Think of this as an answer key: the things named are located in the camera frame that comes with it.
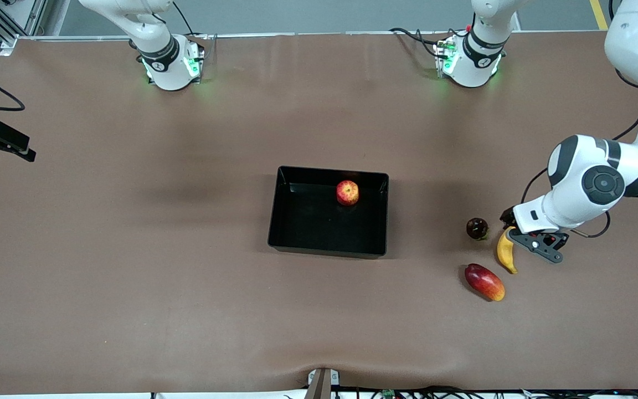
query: brown table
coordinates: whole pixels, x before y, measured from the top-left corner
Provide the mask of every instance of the brown table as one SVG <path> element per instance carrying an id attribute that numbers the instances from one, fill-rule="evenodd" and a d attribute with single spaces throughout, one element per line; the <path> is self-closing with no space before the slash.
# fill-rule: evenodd
<path id="1" fill-rule="evenodd" d="M 515 276 L 495 234 L 464 234 L 496 232 L 560 140 L 635 120 L 603 40 L 514 35 L 464 89 L 389 35 L 225 39 L 178 93 L 124 42 L 21 40 L 0 85 L 27 109 L 0 119 L 38 158 L 0 154 L 0 393 L 287 389 L 317 366 L 345 386 L 638 388 L 638 199 L 562 265 L 519 250 Z M 269 248 L 281 165 L 390 174 L 388 254 Z M 471 262 L 504 301 L 465 287 Z"/>

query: rectangular black tray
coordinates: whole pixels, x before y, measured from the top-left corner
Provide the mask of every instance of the rectangular black tray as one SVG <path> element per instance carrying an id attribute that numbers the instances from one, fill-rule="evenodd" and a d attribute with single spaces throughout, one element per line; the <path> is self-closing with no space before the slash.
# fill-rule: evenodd
<path id="1" fill-rule="evenodd" d="M 342 180 L 359 186 L 355 205 L 337 202 Z M 377 258 L 385 255 L 387 220 L 388 175 L 281 166 L 267 243 L 286 252 Z"/>

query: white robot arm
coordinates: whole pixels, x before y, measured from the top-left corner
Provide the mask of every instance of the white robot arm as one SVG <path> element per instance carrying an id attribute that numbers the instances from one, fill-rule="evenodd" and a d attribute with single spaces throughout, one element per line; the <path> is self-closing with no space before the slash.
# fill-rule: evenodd
<path id="1" fill-rule="evenodd" d="M 200 79 L 203 49 L 182 35 L 172 35 L 156 13 L 172 0 L 79 0 L 86 8 L 108 18 L 130 36 L 142 55 L 147 75 L 164 90 L 179 90 Z"/>
<path id="2" fill-rule="evenodd" d="M 605 39 L 613 66 L 638 81 L 638 0 L 623 0 Z M 638 195 L 638 133 L 632 144 L 590 136 L 560 142 L 548 162 L 551 191 L 507 209 L 502 220 L 516 229 L 509 239 L 552 262 L 567 242 L 567 230 Z"/>
<path id="3" fill-rule="evenodd" d="M 474 23 L 436 48 L 439 71 L 467 88 L 485 84 L 501 61 L 504 44 L 514 29 L 514 13 L 530 0 L 471 0 Z"/>

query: banana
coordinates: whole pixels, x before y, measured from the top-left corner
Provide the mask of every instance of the banana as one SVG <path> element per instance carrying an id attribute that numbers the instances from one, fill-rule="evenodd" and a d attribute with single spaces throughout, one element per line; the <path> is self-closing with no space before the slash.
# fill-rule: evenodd
<path id="1" fill-rule="evenodd" d="M 501 237 L 499 237 L 498 243 L 496 244 L 496 255 L 498 256 L 498 261 L 509 273 L 516 274 L 518 270 L 516 270 L 516 266 L 513 265 L 513 243 L 506 238 L 506 233 L 513 228 L 514 227 L 509 227 L 504 230 Z"/>

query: red apple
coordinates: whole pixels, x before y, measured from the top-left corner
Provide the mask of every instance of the red apple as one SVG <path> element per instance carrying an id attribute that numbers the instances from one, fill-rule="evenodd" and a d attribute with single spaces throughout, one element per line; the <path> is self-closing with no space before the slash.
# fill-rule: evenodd
<path id="1" fill-rule="evenodd" d="M 506 295 L 506 288 L 499 277 L 491 270 L 476 263 L 469 263 L 464 269 L 466 282 L 490 300 L 500 301 Z"/>
<path id="2" fill-rule="evenodd" d="M 359 186 L 351 180 L 340 182 L 336 186 L 336 200 L 347 207 L 359 202 Z"/>

